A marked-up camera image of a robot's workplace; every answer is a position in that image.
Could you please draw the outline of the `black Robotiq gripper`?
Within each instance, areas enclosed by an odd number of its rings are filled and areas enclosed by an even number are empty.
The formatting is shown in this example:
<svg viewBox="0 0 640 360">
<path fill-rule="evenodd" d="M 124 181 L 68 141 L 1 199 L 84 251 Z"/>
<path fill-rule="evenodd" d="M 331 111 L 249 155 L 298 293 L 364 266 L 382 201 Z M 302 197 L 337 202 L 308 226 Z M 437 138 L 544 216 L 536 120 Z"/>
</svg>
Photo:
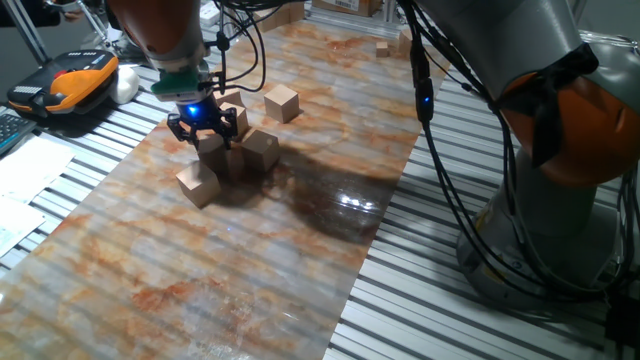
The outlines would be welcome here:
<svg viewBox="0 0 640 360">
<path fill-rule="evenodd" d="M 219 109 L 213 97 L 206 97 L 197 103 L 178 104 L 177 113 L 169 113 L 167 126 L 179 142 L 187 142 L 199 147 L 197 131 L 213 130 L 223 138 L 227 149 L 238 135 L 237 110 L 231 107 Z"/>
</svg>

